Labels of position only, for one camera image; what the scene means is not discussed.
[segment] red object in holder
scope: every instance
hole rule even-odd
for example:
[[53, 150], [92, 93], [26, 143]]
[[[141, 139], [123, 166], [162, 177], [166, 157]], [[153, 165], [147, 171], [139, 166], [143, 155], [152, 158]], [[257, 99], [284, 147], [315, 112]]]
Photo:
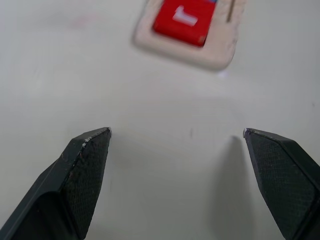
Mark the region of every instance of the red object in holder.
[[216, 7], [209, 0], [164, 0], [153, 29], [159, 34], [202, 47]]

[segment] white printed label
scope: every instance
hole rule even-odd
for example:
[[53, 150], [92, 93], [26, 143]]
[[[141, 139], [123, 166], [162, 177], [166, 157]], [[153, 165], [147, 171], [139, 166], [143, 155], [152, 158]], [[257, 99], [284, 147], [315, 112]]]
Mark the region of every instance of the white printed label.
[[189, 26], [194, 26], [198, 22], [198, 18], [189, 14], [186, 14], [184, 12], [184, 6], [180, 5], [178, 8], [175, 10], [175, 14], [173, 15], [173, 20], [189, 25]]

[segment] table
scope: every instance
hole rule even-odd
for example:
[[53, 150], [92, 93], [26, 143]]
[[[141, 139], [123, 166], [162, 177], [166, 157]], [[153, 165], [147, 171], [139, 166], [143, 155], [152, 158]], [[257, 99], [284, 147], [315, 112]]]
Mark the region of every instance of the table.
[[242, 131], [320, 163], [320, 1], [250, 0], [222, 72], [134, 47], [144, 3], [0, 2], [0, 226], [71, 138], [112, 127], [87, 240], [282, 240]]

